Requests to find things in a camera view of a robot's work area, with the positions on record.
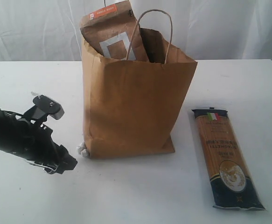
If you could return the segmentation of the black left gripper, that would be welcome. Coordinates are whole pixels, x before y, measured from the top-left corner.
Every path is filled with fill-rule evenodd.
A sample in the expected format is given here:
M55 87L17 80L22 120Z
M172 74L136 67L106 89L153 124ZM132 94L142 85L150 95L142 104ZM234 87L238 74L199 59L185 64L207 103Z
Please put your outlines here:
M77 160L63 145L52 140L53 130L45 122L23 118L23 114L3 111L0 129L0 150L25 160L36 161L57 168L56 173L72 171Z

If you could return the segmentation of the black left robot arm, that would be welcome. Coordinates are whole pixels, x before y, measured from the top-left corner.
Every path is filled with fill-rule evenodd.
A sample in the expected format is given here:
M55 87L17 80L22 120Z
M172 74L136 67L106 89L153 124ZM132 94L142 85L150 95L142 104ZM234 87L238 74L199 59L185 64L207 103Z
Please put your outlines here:
M44 124L48 116L36 105L23 115L0 109L0 151L23 158L50 175L72 171L77 160L52 140L53 131Z

